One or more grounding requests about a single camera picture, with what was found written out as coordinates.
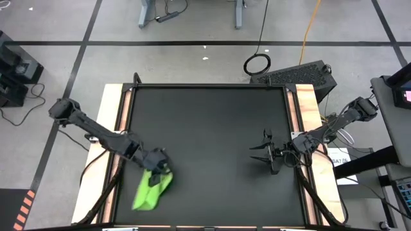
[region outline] desk leg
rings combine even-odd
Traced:
[[[146,26],[148,9],[150,8],[151,2],[152,2],[151,0],[141,0],[141,12],[140,12],[140,19],[139,19],[140,29]]]
[[[243,26],[243,0],[236,0],[236,29]]]
[[[384,166],[385,164],[395,163],[398,163],[397,153],[393,146],[389,146],[335,167],[335,178],[340,179],[361,173],[362,171],[375,169],[377,167]]]

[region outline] white label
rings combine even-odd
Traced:
[[[341,164],[349,162],[350,156],[348,155],[347,148],[328,148],[328,156],[333,160],[334,166],[337,167]],[[356,175],[348,176],[348,178],[357,180]],[[354,185],[357,184],[352,180],[341,178],[337,180],[337,185]]]

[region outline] floor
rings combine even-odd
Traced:
[[[48,109],[70,96],[96,118],[106,83],[131,82],[138,72],[145,83],[248,83],[244,61],[256,51],[265,0],[245,0],[243,27],[234,29],[234,3],[189,0],[188,9],[164,23],[139,29],[138,0],[12,0],[0,11],[0,30],[45,68],[46,104],[25,123],[13,127],[0,119],[0,188],[31,189],[36,197],[26,228],[69,225],[86,152],[53,127]],[[271,0],[260,52],[272,59],[271,70],[297,65],[304,33],[316,0]],[[164,2],[156,2],[164,15]],[[172,0],[169,11],[183,9]],[[371,95],[370,79],[395,73],[411,61],[409,0],[323,0],[310,33],[303,62],[332,66],[338,86],[329,95],[327,114],[339,112],[358,96]],[[263,61],[250,63],[257,71]],[[37,99],[5,116],[20,121]],[[320,104],[323,112],[325,104]],[[79,128],[66,132],[85,146]],[[379,115],[347,127],[358,148],[390,144]],[[384,220],[375,199],[347,200],[349,224],[377,228]]]

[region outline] orange cable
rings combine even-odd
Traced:
[[[306,34],[305,34],[305,36],[304,36],[304,40],[303,40],[303,42],[302,42],[300,62],[299,62],[298,65],[301,65],[302,58],[303,58],[303,56],[304,56],[304,48],[306,47],[307,35],[308,35],[308,32],[309,32],[309,30],[310,30],[310,28],[311,28],[311,25],[313,24],[313,21],[314,21],[315,15],[317,14],[317,10],[319,9],[320,3],[321,3],[321,0],[317,0],[317,4],[315,5],[313,15],[311,16],[310,23],[308,24],[307,31],[306,31]]]

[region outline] green cloth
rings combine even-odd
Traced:
[[[148,185],[149,179],[152,176],[152,172],[145,169],[143,177],[140,181],[137,189],[137,194],[134,198],[133,210],[152,210],[157,205],[161,193],[167,188],[173,179],[173,173],[170,172],[167,175],[161,175],[160,183],[153,187]]]

